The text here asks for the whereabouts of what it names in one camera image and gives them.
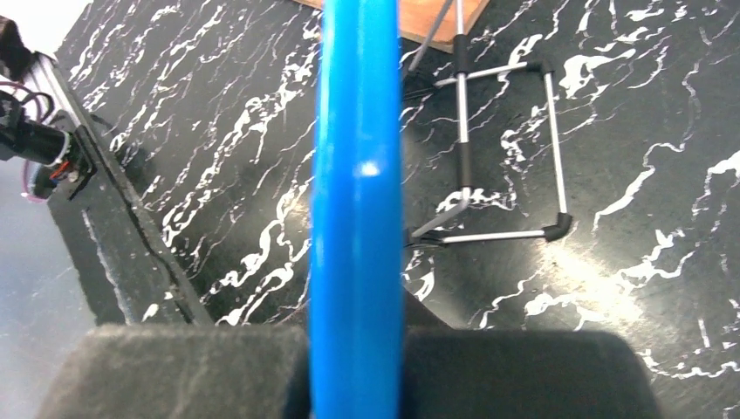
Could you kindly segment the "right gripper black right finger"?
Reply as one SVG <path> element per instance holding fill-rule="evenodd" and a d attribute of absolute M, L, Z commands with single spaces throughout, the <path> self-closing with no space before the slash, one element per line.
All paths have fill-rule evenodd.
<path fill-rule="evenodd" d="M 604 332 L 455 329 L 404 293 L 404 418 L 660 418 L 631 347 Z"/>

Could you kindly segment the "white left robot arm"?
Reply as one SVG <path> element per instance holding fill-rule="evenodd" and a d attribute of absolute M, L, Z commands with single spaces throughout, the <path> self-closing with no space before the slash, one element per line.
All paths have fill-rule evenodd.
<path fill-rule="evenodd" d="M 98 171 L 90 121 L 56 60 L 33 52 L 16 22 L 1 18 L 1 160 L 24 161 L 23 193 L 71 201 Z"/>

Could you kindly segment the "blue-framed small whiteboard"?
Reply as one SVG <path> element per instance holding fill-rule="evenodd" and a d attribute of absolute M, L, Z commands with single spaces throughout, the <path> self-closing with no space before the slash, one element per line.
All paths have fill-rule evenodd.
<path fill-rule="evenodd" d="M 308 307 L 312 412 L 401 412 L 399 6 L 323 5 Z"/>

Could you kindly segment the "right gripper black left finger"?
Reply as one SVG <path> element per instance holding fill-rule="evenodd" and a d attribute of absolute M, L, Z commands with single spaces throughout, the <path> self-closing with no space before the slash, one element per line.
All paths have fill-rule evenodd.
<path fill-rule="evenodd" d="M 101 326 L 70 353 L 39 418 L 307 418 L 295 326 Z"/>

